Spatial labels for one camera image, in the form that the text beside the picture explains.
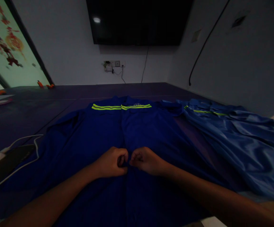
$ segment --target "hand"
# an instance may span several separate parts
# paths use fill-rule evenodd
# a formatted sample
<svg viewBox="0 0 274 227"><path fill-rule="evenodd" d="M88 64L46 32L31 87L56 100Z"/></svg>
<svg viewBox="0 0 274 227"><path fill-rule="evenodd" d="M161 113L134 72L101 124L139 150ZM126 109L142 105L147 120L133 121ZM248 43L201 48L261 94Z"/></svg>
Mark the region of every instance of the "hand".
<svg viewBox="0 0 274 227"><path fill-rule="evenodd" d="M122 167L124 161L128 161L128 151L124 148L111 147L92 165L98 171L99 178L116 177L128 172L127 167Z"/></svg>
<svg viewBox="0 0 274 227"><path fill-rule="evenodd" d="M148 174L159 176L167 169L169 163L160 158L151 149L142 147L134 150L130 165Z"/></svg>

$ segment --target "door frame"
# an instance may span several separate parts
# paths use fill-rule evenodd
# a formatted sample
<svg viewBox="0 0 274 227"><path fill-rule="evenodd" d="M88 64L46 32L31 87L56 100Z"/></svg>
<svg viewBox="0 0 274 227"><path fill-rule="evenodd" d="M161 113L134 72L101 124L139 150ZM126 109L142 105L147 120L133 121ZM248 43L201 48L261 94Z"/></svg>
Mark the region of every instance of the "door frame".
<svg viewBox="0 0 274 227"><path fill-rule="evenodd" d="M12 16L14 17L16 23L18 24L18 26L19 26L24 38L26 39L27 43L29 44L33 54L35 55L36 60L38 61L43 73L45 74L45 77L48 79L50 84L53 84L52 78L50 77L48 71L46 70L45 65L44 65L40 55L38 54L36 47L31 39L30 35L28 34L25 26L23 25L23 22L15 8L15 5L13 4L12 0L4 0L4 1L7 4L9 10L11 11Z"/></svg>

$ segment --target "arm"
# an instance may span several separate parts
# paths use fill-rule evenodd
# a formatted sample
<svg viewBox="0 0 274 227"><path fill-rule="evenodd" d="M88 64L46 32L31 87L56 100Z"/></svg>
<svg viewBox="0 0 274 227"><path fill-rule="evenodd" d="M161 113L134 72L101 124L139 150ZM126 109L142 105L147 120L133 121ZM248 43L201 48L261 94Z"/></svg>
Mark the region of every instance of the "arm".
<svg viewBox="0 0 274 227"><path fill-rule="evenodd" d="M227 226L274 227L273 213L231 190L167 163L147 147L133 152L130 165L174 181Z"/></svg>
<svg viewBox="0 0 274 227"><path fill-rule="evenodd" d="M98 178L126 174L128 168L119 167L124 160L128 161L126 149L110 148L97 161L24 206L0 226L52 226L86 185Z"/></svg>

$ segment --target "black cable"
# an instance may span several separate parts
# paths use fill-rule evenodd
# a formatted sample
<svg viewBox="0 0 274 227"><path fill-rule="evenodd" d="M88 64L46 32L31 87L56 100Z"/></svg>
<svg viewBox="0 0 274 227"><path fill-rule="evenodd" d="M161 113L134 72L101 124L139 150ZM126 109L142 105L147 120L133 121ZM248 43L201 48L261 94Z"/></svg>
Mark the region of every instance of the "black cable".
<svg viewBox="0 0 274 227"><path fill-rule="evenodd" d="M148 55L148 53L149 53L149 46L147 47L146 60L147 60L147 55ZM145 63L144 63L144 68L143 68L141 83L142 83L142 81L143 81L143 74L144 74L144 70L145 70L145 69L146 69L146 61L145 61Z"/></svg>
<svg viewBox="0 0 274 227"><path fill-rule="evenodd" d="M198 61L198 58L200 57L201 52L202 52L204 46L206 45L207 40L209 39L210 35L212 34L214 28L216 27L216 24L218 23L219 19L221 18L221 16L222 16L222 14L223 14L225 8L227 7L229 1L230 1L230 0L228 0L228 1L226 2L226 4L225 4L225 6L224 6L224 8L223 8L223 10L222 10L222 12L221 12L221 14L219 15L218 19L216 20L216 22L215 22L215 24L214 24L214 26L213 26L211 32L210 32L209 35L207 36L207 38L206 38L206 40L205 40L205 42L204 42L204 44L203 44L203 46L202 46L202 48L201 48L201 51L199 52L199 55L198 55L198 57L197 57L197 59L196 59L194 65L193 65L192 71L191 71L191 73L190 73L190 77L189 77L189 79L188 79L188 84L189 84L189 86L192 85L192 84L191 84L191 76L192 76L193 70L194 70L194 68L195 68L195 65L196 65L196 63L197 63L197 61Z"/></svg>
<svg viewBox="0 0 274 227"><path fill-rule="evenodd" d="M122 78L123 76L123 66L122 66L122 71L121 71L121 79L123 80L123 82L126 84L126 82L124 81L124 79Z"/></svg>
<svg viewBox="0 0 274 227"><path fill-rule="evenodd" d="M123 69L122 69L123 70ZM120 73L122 73L122 71L119 73L119 74L117 74L116 72L114 72L117 76L119 76L120 75Z"/></svg>

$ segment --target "orange object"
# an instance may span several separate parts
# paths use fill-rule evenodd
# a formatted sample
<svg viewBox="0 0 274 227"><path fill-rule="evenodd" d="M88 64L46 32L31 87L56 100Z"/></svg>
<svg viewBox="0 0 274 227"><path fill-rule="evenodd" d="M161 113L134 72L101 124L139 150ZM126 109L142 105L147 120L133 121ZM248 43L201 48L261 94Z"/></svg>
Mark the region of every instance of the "orange object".
<svg viewBox="0 0 274 227"><path fill-rule="evenodd" d="M7 93L5 92L5 90L0 90L0 95L6 95Z"/></svg>
<svg viewBox="0 0 274 227"><path fill-rule="evenodd" d="M43 87L42 83L38 80L37 84L39 85L39 87Z"/></svg>
<svg viewBox="0 0 274 227"><path fill-rule="evenodd" d="M54 84L51 84L51 85L46 85L47 87L48 87L48 89L52 89L52 88L54 88L55 87L55 85Z"/></svg>

